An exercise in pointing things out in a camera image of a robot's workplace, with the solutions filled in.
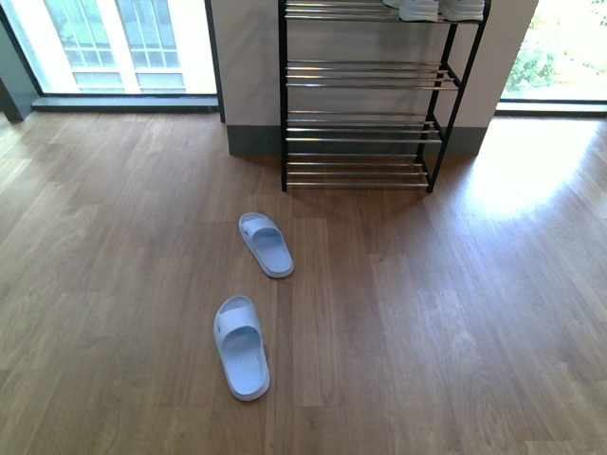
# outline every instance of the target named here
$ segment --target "light blue slipper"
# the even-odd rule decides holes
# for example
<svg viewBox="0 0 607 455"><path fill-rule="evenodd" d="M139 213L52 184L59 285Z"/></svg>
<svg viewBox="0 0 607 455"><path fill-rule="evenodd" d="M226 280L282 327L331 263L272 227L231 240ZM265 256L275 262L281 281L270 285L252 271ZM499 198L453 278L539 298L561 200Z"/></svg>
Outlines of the light blue slipper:
<svg viewBox="0 0 607 455"><path fill-rule="evenodd" d="M262 396L269 370L255 305L246 296L227 299L214 323L215 343L232 394L242 401Z"/></svg>
<svg viewBox="0 0 607 455"><path fill-rule="evenodd" d="M282 232L261 213L245 213L238 222L240 233L266 275L283 278L293 272L294 264Z"/></svg>

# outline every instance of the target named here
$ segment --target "shoe rack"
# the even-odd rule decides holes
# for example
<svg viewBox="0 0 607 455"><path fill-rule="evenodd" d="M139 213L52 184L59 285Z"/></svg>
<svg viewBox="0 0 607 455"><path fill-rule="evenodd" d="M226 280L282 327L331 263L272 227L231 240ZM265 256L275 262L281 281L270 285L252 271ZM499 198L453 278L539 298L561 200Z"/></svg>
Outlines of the shoe rack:
<svg viewBox="0 0 607 455"><path fill-rule="evenodd" d="M448 27L440 62L289 59L292 21L387 22L406 27L398 10L381 0L279 0L282 190L297 188L395 188L432 192L491 7L483 21L449 22L439 15L428 27ZM460 27L476 27L463 74L451 68ZM291 106L291 90L395 90L431 93L425 112L302 110ZM439 97L450 97L451 114L441 125ZM336 144L345 146L336 152ZM425 155L429 145L438 150Z"/></svg>

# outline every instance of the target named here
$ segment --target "glass window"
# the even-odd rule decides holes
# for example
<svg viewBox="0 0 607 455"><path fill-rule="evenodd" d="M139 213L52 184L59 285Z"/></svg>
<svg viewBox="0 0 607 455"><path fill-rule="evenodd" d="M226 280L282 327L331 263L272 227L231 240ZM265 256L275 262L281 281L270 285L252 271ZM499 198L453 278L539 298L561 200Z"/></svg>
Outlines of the glass window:
<svg viewBox="0 0 607 455"><path fill-rule="evenodd" d="M45 94L216 93L202 0L0 2Z"/></svg>
<svg viewBox="0 0 607 455"><path fill-rule="evenodd" d="M607 100L607 1L540 0L503 100Z"/></svg>
<svg viewBox="0 0 607 455"><path fill-rule="evenodd" d="M74 79L84 93L91 93L93 89L122 88L120 73L74 73Z"/></svg>
<svg viewBox="0 0 607 455"><path fill-rule="evenodd" d="M184 88L183 76L178 73L139 73L139 86L143 88Z"/></svg>
<svg viewBox="0 0 607 455"><path fill-rule="evenodd" d="M135 68L179 67L167 0L119 0L118 5Z"/></svg>

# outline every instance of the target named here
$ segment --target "gray baseboard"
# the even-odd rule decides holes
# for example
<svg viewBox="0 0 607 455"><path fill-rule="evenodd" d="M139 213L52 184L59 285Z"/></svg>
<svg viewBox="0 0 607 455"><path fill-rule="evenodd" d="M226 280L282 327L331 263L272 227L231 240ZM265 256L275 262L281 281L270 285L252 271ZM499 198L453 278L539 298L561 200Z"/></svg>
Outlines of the gray baseboard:
<svg viewBox="0 0 607 455"><path fill-rule="evenodd" d="M228 125L230 155L280 155L281 127Z"/></svg>
<svg viewBox="0 0 607 455"><path fill-rule="evenodd" d="M478 155L485 138L487 128L482 127L455 127L451 132L448 155ZM228 143L230 155L279 155L281 152L280 126L268 125L228 125ZM290 150L314 151L320 149L334 153L365 153L373 147L380 153L414 153L416 146L402 147L395 145L351 145L351 144L297 144L289 146ZM438 153L437 147L428 147L426 153Z"/></svg>

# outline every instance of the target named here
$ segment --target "white shoe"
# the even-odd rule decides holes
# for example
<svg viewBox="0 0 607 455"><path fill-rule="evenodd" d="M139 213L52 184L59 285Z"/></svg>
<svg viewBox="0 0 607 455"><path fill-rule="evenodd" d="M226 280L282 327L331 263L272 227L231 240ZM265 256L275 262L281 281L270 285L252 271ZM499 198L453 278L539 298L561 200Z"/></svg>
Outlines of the white shoe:
<svg viewBox="0 0 607 455"><path fill-rule="evenodd" d="M391 8L400 8L401 0L382 0L385 5Z"/></svg>
<svg viewBox="0 0 607 455"><path fill-rule="evenodd" d="M383 3L398 8L398 17L403 21L438 21L438 0L383 0Z"/></svg>
<svg viewBox="0 0 607 455"><path fill-rule="evenodd" d="M440 0L438 9L448 21L482 21L484 0Z"/></svg>

